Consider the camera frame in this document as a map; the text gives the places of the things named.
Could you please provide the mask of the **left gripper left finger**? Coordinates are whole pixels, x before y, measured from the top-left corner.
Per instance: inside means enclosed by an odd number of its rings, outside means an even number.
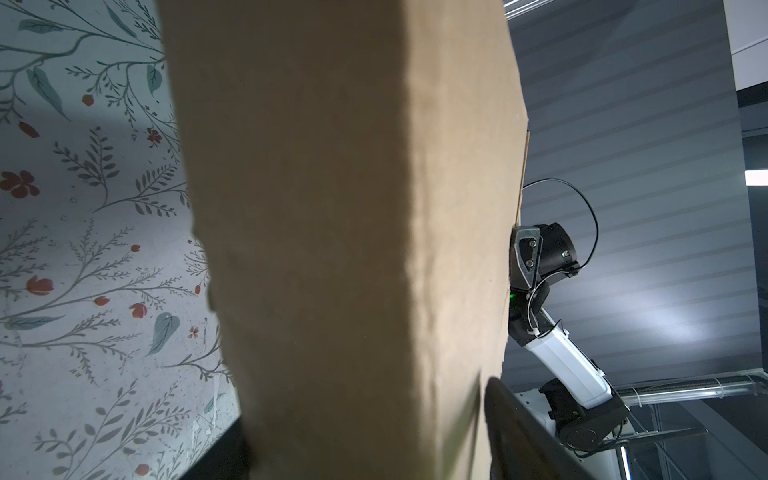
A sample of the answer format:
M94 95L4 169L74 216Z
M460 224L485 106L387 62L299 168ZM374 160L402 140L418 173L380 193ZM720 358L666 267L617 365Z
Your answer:
M250 470L251 452L242 420L237 419L181 480L244 480Z

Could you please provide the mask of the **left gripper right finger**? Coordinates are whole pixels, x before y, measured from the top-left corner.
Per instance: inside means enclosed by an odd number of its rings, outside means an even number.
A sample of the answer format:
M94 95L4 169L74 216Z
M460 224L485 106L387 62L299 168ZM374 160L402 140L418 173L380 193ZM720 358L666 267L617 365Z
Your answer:
M496 377L485 387L484 414L492 479L593 479Z

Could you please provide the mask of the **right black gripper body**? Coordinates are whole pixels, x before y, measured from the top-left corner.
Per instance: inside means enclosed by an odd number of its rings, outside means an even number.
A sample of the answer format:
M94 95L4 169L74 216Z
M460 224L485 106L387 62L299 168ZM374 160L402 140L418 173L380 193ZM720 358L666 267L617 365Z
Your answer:
M512 290L532 290L555 272L573 276L580 270L576 249L559 223L517 226L509 247L509 281Z

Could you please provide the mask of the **brown cardboard box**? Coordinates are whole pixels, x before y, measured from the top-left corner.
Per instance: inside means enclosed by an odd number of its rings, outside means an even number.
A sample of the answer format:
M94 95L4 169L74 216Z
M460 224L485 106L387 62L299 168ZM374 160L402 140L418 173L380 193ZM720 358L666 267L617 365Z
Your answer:
M253 479L486 479L528 118L498 1L158 5Z

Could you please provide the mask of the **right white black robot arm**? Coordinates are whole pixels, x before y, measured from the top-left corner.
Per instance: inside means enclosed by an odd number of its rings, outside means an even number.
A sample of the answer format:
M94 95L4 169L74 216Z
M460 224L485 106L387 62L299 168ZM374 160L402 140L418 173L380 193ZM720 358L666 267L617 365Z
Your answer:
M617 442L628 409L598 367L546 312L550 287L577 275L582 265L563 227L518 226L509 246L508 335L532 353L554 376L542 393L554 433L581 457L610 449Z

